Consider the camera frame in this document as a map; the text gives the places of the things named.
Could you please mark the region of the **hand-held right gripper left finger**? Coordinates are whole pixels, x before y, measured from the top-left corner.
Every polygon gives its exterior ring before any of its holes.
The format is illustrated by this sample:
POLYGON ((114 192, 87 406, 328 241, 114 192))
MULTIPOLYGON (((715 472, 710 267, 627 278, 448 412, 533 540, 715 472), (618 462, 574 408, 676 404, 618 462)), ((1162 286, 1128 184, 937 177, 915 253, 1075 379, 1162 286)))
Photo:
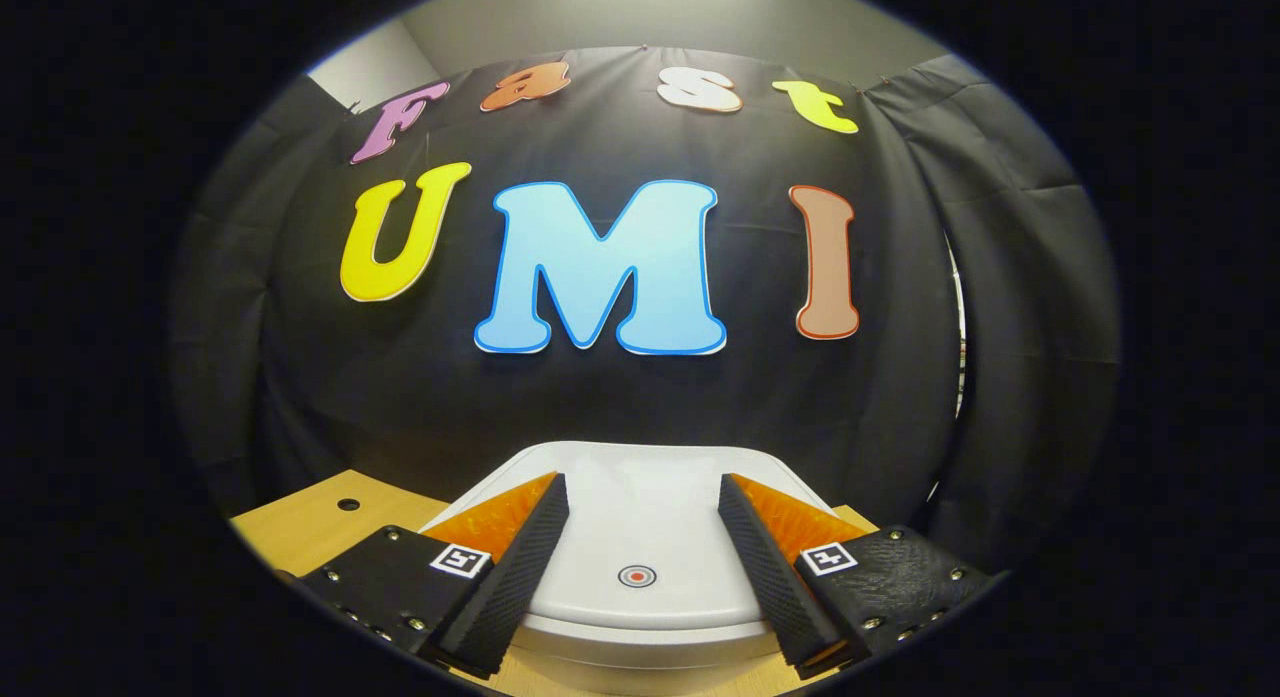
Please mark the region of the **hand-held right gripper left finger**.
POLYGON ((500 670, 570 518, 548 472, 428 529, 387 524, 294 583, 399 651, 476 678, 500 670))

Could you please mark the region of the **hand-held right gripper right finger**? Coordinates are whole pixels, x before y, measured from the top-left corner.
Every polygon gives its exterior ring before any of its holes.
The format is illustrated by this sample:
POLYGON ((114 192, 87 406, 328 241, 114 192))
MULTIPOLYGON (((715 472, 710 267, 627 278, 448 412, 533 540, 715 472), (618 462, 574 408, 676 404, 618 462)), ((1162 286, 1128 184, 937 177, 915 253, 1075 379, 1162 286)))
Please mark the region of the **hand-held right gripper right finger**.
POLYGON ((803 679, 901 650, 1004 583, 915 529, 855 526, 745 474, 722 474, 717 512, 803 679))

